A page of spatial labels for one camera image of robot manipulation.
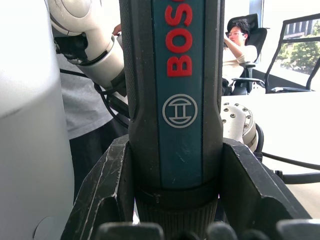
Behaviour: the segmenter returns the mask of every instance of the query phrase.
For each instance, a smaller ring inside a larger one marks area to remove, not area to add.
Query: black chair
[[[306,32],[309,34],[309,36],[305,36],[303,32],[299,32],[298,34],[290,34],[290,31],[293,30],[292,26],[302,26],[303,24],[300,23],[306,23],[306,22],[312,22],[312,21],[320,21],[320,13],[309,15],[309,16],[303,16],[298,18],[293,18],[289,20],[283,21],[282,29],[280,33],[280,38],[278,42],[278,47],[274,53],[274,56],[272,58],[272,61],[264,75],[264,79],[256,79],[256,78],[248,78],[245,81],[246,82],[256,82],[260,83],[261,86],[264,86],[265,93],[266,94],[274,94],[274,93],[296,93],[296,92],[311,92],[311,82],[314,76],[316,75],[318,69],[320,68],[320,57],[318,59],[315,59],[314,61],[314,68],[312,72],[309,74],[309,78],[307,80],[305,88],[295,88],[295,87],[274,87],[272,89],[269,88],[269,76],[272,67],[274,66],[274,63],[277,60],[277,57],[282,50],[282,47],[284,44],[294,44],[294,43],[311,43],[311,42],[320,42],[320,35],[319,36],[313,36],[311,35],[311,28],[307,28]]]
[[[247,45],[255,46],[258,57],[254,62],[244,62],[240,64],[244,70],[239,78],[232,79],[235,83],[234,90],[231,92],[231,95],[247,95],[252,90],[253,82],[257,82],[256,79],[252,78],[252,71],[256,66],[256,62],[265,43],[268,31],[267,28],[259,27],[258,14],[255,13],[230,19],[227,25],[228,32],[231,31],[232,24],[238,20],[246,20],[250,25],[250,38],[248,39]]]

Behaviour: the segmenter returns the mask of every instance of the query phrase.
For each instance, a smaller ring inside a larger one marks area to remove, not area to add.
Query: white table
[[[278,93],[223,96],[223,103],[239,103],[252,111],[264,133],[263,151],[320,165],[320,93]],[[269,169],[283,174],[318,172],[263,157]],[[287,185],[313,218],[320,219],[320,183]]]

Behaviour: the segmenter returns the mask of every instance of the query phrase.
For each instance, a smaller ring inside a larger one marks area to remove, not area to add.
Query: gray shirt
[[[56,57],[61,69],[81,73],[62,54]],[[64,73],[60,77],[69,139],[96,130],[112,119],[91,79]]]

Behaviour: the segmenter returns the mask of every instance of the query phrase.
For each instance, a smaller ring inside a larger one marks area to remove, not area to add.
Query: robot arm
[[[57,50],[106,91],[125,81],[124,55],[100,0],[48,0]]]

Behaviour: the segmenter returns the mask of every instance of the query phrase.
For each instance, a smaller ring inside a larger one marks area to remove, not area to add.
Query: cordless screwdriver
[[[119,3],[140,221],[160,224],[168,238],[203,237],[223,147],[224,1]]]

